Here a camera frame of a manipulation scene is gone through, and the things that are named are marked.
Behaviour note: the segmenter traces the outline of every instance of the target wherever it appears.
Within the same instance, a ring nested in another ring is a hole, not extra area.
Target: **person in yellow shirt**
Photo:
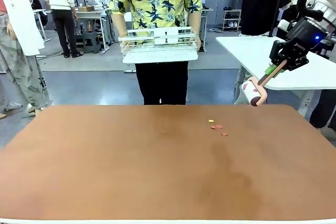
[[[124,13],[130,7],[134,29],[185,26],[198,34],[202,0],[111,0],[113,23],[119,36],[127,36]],[[197,40],[198,49],[201,41]],[[145,105],[185,105],[188,82],[188,62],[136,64],[136,75]]]

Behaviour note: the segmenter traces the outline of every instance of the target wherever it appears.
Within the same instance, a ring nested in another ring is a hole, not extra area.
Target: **red shirt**
[[[0,0],[0,12],[6,13],[7,9],[3,0]]]

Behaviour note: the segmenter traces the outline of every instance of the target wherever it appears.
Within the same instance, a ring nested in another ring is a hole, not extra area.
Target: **brown table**
[[[332,219],[336,149],[283,105],[54,106],[0,151],[0,217]]]

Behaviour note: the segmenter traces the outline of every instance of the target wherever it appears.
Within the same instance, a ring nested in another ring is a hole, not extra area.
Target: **white wire rack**
[[[196,34],[191,27],[128,30],[119,38],[123,63],[197,60]]]

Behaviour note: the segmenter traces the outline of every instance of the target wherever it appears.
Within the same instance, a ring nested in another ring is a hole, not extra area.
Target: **gray stool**
[[[98,39],[98,34],[94,33],[83,33],[83,46],[84,52],[93,52],[95,54],[99,53],[100,43]]]

